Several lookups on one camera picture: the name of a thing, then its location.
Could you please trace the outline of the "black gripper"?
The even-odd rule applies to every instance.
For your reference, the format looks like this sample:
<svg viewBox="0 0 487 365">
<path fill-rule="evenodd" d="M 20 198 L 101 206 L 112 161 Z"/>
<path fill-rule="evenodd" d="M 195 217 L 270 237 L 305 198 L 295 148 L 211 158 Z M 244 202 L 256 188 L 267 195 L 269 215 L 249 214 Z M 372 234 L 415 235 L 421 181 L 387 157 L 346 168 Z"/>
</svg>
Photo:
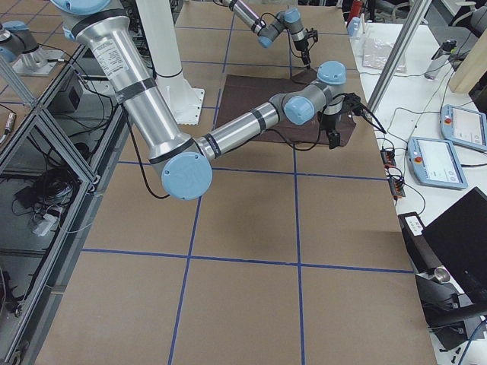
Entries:
<svg viewBox="0 0 487 365">
<path fill-rule="evenodd" d="M 302 39 L 296 42 L 296 50 L 301 53 L 301 60 L 305 66 L 305 68 L 310 68 L 310 58 L 308 55 L 308 46 L 309 43 L 307 39 Z"/>
<path fill-rule="evenodd" d="M 338 121 L 339 114 L 323 114 L 321 116 L 321 129 L 326 132 L 329 149 L 334 149 L 339 146 L 339 133 L 336 131 Z"/>
</svg>

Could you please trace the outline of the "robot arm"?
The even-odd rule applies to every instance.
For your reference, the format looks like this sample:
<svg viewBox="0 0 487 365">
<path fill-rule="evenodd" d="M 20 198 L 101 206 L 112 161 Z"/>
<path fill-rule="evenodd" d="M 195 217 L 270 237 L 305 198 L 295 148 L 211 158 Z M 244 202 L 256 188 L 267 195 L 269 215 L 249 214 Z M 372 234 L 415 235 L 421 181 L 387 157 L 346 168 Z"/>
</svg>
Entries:
<svg viewBox="0 0 487 365">
<path fill-rule="evenodd" d="M 149 161 L 174 198 L 202 196 L 212 182 L 211 160 L 287 119 L 303 125 L 315 116 L 340 113 L 346 70 L 324 62 L 303 90 L 269 101 L 201 138 L 180 131 L 129 35 L 129 18 L 118 1 L 55 1 L 68 37 L 89 48 L 149 147 Z"/>
<path fill-rule="evenodd" d="M 224 6 L 232 11 L 250 30 L 257 35 L 259 44 L 263 48 L 269 48 L 281 33 L 288 34 L 288 40 L 293 42 L 294 49 L 299 52 L 295 55 L 305 68 L 311 69 L 309 39 L 313 44 L 318 41 L 318 32 L 306 29 L 301 19 L 301 13 L 297 8 L 289 8 L 276 14 L 271 14 L 272 21 L 266 23 L 265 14 L 258 15 L 243 1 L 216 1 L 216 4 Z"/>
</svg>

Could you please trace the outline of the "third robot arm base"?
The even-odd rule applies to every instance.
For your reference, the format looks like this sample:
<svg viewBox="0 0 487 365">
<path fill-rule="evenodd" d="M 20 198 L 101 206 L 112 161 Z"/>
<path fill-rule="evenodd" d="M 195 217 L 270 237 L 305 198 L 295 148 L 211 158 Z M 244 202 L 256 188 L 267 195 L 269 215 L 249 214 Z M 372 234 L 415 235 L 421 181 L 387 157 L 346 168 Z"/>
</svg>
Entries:
<svg viewBox="0 0 487 365">
<path fill-rule="evenodd" d="M 44 49 L 24 22 L 9 21 L 1 24 L 1 58 L 19 75 L 47 76 L 65 53 Z"/>
</svg>

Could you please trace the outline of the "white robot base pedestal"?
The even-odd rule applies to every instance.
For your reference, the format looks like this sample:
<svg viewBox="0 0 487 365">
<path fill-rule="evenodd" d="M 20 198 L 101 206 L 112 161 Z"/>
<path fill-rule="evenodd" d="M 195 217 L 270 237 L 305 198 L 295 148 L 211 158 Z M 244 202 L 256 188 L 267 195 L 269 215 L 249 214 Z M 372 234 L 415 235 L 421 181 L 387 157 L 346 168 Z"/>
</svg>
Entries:
<svg viewBox="0 0 487 365">
<path fill-rule="evenodd" d="M 205 91 L 193 88 L 183 74 L 169 1 L 140 0 L 136 5 L 158 90 L 177 124 L 197 125 Z"/>
</svg>

